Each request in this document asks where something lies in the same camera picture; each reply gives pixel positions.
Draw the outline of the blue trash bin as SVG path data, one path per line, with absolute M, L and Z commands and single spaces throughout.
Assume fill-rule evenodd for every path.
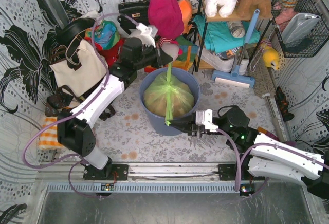
M 142 81 L 142 83 L 140 84 L 140 87 L 139 87 L 139 99 L 140 99 L 143 109 L 145 110 L 145 112 L 147 114 L 150 124 L 151 124 L 152 128 L 155 130 L 155 132 L 160 135 L 164 135 L 164 136 L 176 136 L 176 135 L 182 134 L 182 132 L 172 126 L 167 126 L 165 124 L 165 118 L 150 112 L 146 108 L 144 101 L 143 101 L 143 94 L 144 94 L 145 90 L 151 85 L 151 83 L 155 80 L 155 78 L 163 72 L 166 73 L 167 68 L 156 69 L 156 70 L 152 71 L 151 73 L 149 73 L 144 78 L 144 80 Z M 190 74 L 188 71 L 185 71 L 180 68 L 173 67 L 172 75 L 177 77 L 183 83 L 187 84 L 194 97 L 194 107 L 191 109 L 190 112 L 188 112 L 186 115 L 182 116 L 182 118 L 187 117 L 187 116 L 193 114 L 194 112 L 196 112 L 198 105 L 200 103 L 201 90 L 200 90 L 199 83 L 198 83 L 197 79 L 195 78 L 195 76 Z

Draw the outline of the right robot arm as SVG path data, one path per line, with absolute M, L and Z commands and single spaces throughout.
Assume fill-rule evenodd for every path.
M 242 192 L 242 177 L 281 179 L 305 186 L 307 191 L 328 199 L 328 154 L 303 151 L 249 127 L 250 119 L 236 105 L 213 116 L 211 109 L 189 116 L 166 119 L 171 126 L 189 136 L 222 135 L 235 152 L 235 190 Z

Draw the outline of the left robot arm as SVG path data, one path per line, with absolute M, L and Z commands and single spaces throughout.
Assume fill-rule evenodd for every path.
M 155 46 L 144 46 L 139 38 L 128 38 L 119 58 L 100 85 L 71 112 L 62 111 L 58 118 L 58 142 L 82 159 L 85 180 L 119 179 L 118 168 L 96 145 L 93 127 L 112 101 L 136 79 L 137 71 L 146 66 L 162 67 L 176 60 L 179 48 L 160 40 Z

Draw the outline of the green trash bag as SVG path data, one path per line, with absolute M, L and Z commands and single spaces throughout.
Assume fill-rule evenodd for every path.
M 151 85 L 145 91 L 159 91 L 160 93 L 168 91 L 168 92 L 189 92 L 192 94 L 190 88 L 187 84 L 180 81 L 177 77 L 172 75 L 172 64 L 169 64 L 167 67 L 166 73 L 159 74 L 155 80 L 151 83 Z M 166 107 L 166 115 L 165 124 L 167 125 L 167 121 L 171 121 L 175 119 L 173 117 L 172 111 L 170 110 L 170 101 L 169 94 L 167 94 L 167 107 Z

